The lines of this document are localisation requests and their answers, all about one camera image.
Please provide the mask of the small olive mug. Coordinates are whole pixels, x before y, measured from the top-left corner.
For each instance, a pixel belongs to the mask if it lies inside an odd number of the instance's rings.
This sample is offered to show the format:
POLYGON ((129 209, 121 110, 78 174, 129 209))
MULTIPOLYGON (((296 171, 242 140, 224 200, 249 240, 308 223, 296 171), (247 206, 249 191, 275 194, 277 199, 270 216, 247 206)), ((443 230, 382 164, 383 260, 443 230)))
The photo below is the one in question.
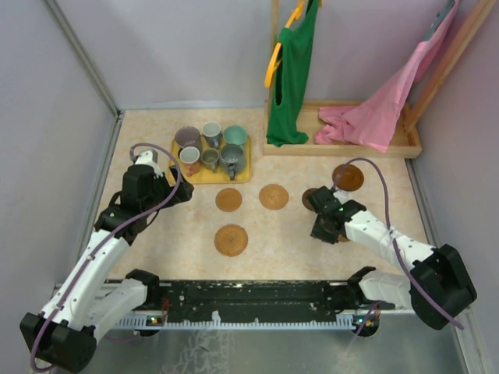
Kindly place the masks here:
POLYGON ((219 166, 219 152, 216 149, 206 149, 200 157, 202 164, 208 170, 216 173, 219 166))

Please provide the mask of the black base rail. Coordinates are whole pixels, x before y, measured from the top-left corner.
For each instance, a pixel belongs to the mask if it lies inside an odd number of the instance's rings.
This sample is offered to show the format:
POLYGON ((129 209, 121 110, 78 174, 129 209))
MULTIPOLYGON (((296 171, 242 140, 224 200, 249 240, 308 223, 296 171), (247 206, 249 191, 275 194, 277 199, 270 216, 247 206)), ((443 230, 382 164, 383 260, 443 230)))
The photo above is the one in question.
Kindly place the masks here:
POLYGON ((329 323, 368 309, 346 280, 163 280, 134 312, 159 312, 168 323, 329 323))

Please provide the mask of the large brown wooden coaster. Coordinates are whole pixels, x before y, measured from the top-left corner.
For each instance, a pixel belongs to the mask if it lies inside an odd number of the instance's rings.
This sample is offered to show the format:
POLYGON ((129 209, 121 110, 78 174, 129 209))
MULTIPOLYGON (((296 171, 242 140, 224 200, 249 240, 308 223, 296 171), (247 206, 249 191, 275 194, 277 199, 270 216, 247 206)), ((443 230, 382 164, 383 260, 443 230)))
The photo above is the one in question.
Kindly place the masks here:
POLYGON ((342 175, 339 176, 343 167, 344 164, 338 165, 332 173, 332 180, 336 183, 337 188, 347 192, 360 189, 364 183, 362 171, 355 165, 349 164, 342 172, 342 175))

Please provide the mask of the dark speckled grey mug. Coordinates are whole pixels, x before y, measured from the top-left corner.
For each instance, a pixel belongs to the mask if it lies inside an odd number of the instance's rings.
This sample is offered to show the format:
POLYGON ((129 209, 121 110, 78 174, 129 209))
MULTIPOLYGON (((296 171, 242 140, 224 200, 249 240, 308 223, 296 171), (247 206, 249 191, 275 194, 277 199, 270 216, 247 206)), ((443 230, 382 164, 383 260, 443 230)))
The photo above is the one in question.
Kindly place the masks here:
POLYGON ((243 171, 246 166, 246 155, 240 146, 227 144, 220 151, 220 167, 229 176, 230 181, 234 181, 237 174, 243 171))

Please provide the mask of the wooden rack base tray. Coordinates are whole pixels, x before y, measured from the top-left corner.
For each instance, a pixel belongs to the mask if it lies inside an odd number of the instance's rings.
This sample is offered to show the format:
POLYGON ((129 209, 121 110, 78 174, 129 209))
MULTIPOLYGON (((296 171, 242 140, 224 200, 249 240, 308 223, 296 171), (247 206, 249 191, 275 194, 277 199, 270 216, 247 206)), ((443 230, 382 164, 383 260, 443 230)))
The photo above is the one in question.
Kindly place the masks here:
POLYGON ((353 106, 360 101, 305 101, 297 119, 297 129, 308 135, 305 144, 283 145, 280 147, 269 144, 266 137, 262 138, 263 153, 265 155, 282 156, 335 156, 335 157, 397 157, 405 159, 417 158, 422 146, 417 128, 407 129, 405 118, 412 110, 410 103, 406 102, 399 117, 395 134, 391 139, 386 152, 380 152, 369 146, 334 142, 328 145, 317 145, 314 142, 315 134, 321 130, 325 123, 319 119, 318 111, 321 107, 353 106))

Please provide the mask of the large woven rattan coaster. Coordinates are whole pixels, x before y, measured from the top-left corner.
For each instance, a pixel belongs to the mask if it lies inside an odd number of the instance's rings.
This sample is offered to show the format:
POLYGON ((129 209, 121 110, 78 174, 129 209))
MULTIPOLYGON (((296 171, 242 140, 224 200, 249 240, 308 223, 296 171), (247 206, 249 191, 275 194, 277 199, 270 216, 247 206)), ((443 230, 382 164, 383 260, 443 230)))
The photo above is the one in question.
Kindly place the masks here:
POLYGON ((248 245, 246 230, 236 224, 221 227, 214 236, 214 246, 223 256, 238 256, 248 245))

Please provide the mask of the teal mug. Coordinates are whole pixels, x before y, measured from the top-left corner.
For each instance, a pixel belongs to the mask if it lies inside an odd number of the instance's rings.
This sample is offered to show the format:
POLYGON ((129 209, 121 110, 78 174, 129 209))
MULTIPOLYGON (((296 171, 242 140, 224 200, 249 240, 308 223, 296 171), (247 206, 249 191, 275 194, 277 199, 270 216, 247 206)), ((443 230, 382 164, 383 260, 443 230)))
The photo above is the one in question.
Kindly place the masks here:
POLYGON ((240 125, 230 125, 223 132, 223 139, 227 144, 244 147, 248 134, 240 125))

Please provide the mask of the yellow hanger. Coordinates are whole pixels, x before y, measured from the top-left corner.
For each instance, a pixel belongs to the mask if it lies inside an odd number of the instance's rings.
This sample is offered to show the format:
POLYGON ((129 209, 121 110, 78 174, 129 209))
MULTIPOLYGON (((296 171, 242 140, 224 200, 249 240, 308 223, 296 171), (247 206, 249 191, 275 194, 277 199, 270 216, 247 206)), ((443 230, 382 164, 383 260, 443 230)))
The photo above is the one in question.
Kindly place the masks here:
POLYGON ((297 1, 295 8, 285 21, 278 36, 268 62, 264 77, 264 86, 270 88, 279 68, 284 68, 286 59, 297 58, 299 65, 302 60, 311 59, 315 37, 315 24, 323 1, 297 1))

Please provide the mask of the purple mug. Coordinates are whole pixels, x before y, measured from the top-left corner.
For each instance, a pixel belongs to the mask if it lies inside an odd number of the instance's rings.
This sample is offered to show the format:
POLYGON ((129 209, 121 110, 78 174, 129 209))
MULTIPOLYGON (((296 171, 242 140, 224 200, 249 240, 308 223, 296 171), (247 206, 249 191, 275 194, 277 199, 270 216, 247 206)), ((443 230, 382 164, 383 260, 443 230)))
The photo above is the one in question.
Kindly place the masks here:
POLYGON ((175 134, 175 141, 181 150, 189 146, 197 148, 200 152, 203 150, 200 131, 193 126, 180 128, 175 134))

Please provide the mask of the dark walnut coaster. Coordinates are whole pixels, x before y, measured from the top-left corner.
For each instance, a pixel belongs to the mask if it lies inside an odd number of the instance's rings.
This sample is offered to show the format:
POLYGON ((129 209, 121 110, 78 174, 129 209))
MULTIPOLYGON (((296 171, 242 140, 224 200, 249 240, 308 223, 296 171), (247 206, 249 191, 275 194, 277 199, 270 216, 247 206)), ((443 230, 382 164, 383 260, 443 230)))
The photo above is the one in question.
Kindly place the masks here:
POLYGON ((307 189, 303 195, 302 195, 302 203, 304 205, 305 208, 307 208, 308 210, 316 213, 317 212, 317 209, 316 209, 316 205, 317 205, 317 201, 316 201, 316 191, 317 191, 317 188, 310 188, 310 189, 307 189))

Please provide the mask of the pink mug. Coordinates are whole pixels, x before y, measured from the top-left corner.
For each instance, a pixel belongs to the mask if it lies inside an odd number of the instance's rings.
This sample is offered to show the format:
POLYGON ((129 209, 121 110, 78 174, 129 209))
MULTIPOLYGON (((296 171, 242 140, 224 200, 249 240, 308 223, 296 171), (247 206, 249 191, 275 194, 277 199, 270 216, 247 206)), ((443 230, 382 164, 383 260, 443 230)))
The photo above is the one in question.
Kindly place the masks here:
POLYGON ((192 177, 200 171, 200 151, 196 147, 188 146, 181 149, 179 157, 188 177, 192 177))

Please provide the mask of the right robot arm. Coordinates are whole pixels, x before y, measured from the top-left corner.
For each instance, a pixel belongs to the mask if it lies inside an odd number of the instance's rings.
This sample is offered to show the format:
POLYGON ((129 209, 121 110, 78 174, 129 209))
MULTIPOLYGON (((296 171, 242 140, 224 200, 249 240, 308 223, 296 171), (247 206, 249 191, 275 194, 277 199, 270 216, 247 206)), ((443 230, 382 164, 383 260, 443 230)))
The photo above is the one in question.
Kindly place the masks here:
POLYGON ((311 235, 336 244, 340 237, 373 250, 402 274, 365 267, 351 277, 349 301, 363 309, 380 301, 413 310, 429 327, 440 330, 477 298, 458 250, 418 242, 376 218, 364 205, 325 186, 306 200, 317 218, 311 235))

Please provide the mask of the grey hanger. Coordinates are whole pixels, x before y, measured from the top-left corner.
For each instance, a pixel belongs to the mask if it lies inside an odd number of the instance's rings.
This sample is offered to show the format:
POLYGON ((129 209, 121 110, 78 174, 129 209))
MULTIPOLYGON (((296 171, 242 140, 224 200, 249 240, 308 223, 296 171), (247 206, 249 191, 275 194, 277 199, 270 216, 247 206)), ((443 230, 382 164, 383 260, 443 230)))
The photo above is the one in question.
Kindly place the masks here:
POLYGON ((448 0, 445 6, 437 13, 435 20, 430 26, 430 29, 426 33, 423 41, 428 41, 437 31, 438 27, 447 17, 448 13, 454 8, 455 0, 448 0))

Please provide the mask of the grey-white mug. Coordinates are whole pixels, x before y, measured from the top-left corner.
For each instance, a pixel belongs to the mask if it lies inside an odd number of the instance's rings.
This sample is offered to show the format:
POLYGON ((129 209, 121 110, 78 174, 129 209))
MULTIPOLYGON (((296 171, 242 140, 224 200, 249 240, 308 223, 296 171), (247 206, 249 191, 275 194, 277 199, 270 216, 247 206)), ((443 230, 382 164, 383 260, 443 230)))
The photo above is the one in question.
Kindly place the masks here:
POLYGON ((207 145, 218 150, 222 138, 221 125, 218 122, 207 122, 202 126, 201 130, 207 145))

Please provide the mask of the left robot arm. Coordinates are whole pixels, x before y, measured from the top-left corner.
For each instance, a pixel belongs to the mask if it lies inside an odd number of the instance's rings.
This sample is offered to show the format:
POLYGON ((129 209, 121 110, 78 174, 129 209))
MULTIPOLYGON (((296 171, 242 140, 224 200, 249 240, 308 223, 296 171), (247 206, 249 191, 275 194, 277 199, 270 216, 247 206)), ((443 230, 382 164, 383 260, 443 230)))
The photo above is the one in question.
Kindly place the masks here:
POLYGON ((159 278, 145 270, 132 270, 116 289, 100 301, 95 299, 114 265, 159 211, 187 202, 193 194, 178 161, 168 169, 175 181, 170 185, 153 148, 132 155, 131 160, 121 190, 99 214, 87 247, 69 276, 39 313, 27 313, 20 322, 34 372, 47 372, 55 366, 81 372, 101 339, 123 316, 161 303, 159 278))

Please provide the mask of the pink shirt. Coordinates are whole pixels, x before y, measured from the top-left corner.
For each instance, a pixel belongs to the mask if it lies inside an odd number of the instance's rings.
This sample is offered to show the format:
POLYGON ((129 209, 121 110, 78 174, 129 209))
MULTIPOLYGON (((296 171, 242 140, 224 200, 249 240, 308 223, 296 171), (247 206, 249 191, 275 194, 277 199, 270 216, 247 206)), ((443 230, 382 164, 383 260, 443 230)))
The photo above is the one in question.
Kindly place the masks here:
POLYGON ((436 57, 447 35, 459 2, 428 41, 420 41, 409 60, 369 99, 357 106, 321 107, 325 126, 316 133, 319 145, 334 141, 369 146, 386 152, 412 85, 420 81, 436 57))

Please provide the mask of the green shirt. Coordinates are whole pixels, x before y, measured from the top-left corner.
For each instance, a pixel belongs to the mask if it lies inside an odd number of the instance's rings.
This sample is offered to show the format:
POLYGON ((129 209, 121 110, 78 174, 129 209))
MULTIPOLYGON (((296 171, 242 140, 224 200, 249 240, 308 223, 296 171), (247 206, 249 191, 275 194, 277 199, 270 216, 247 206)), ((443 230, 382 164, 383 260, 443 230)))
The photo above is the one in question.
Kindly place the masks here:
POLYGON ((271 145, 299 145, 309 139, 296 126, 304 102, 311 59, 305 58, 302 62, 304 65, 299 65, 297 58, 286 59, 284 68, 279 68, 275 76, 266 135, 271 145))

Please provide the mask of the light wooden coaster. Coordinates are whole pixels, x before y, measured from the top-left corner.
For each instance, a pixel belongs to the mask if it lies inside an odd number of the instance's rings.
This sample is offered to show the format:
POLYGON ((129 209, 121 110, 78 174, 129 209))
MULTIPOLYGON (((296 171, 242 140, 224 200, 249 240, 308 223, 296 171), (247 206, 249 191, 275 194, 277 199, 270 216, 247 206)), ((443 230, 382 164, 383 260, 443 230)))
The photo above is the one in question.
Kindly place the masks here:
POLYGON ((241 193, 233 188, 222 189, 215 198, 218 209, 224 212, 236 211, 242 204, 241 193))

